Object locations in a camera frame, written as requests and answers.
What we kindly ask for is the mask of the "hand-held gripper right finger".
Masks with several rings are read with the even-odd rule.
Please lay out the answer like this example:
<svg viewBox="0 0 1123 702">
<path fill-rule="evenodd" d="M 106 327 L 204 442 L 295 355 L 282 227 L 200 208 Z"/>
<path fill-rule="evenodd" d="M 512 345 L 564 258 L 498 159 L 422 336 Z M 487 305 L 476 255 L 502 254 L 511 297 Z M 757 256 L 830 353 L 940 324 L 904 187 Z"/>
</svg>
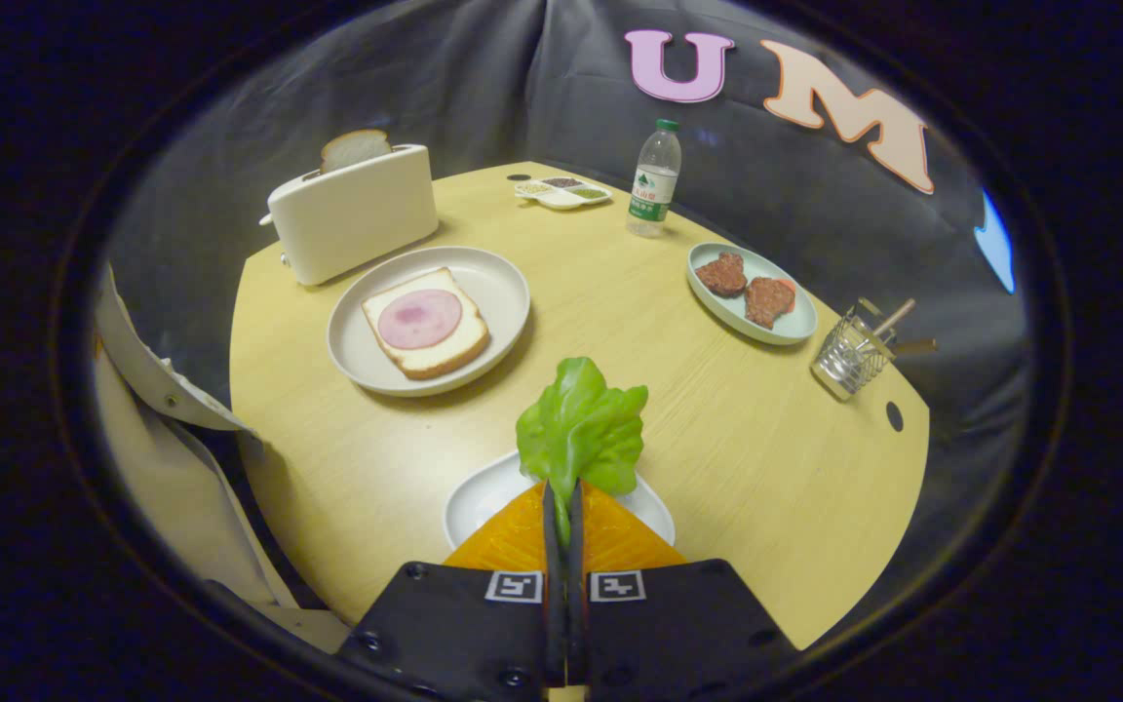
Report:
<svg viewBox="0 0 1123 702">
<path fill-rule="evenodd" d="M 570 499 L 567 568 L 567 682 L 588 701 L 754 698 L 797 658 L 734 565 L 684 559 L 588 483 Z"/>
</svg>

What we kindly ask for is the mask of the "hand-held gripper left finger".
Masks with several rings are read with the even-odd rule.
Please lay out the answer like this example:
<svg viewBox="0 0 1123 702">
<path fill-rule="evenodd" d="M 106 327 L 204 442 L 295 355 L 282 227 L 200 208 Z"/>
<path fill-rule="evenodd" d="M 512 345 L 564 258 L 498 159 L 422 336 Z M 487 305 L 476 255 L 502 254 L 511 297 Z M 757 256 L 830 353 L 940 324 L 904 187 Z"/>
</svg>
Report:
<svg viewBox="0 0 1123 702">
<path fill-rule="evenodd" d="M 544 565 L 476 569 L 411 560 L 398 568 L 338 659 L 431 701 L 545 701 L 566 683 L 565 585 L 553 490 L 527 490 Z"/>
</svg>

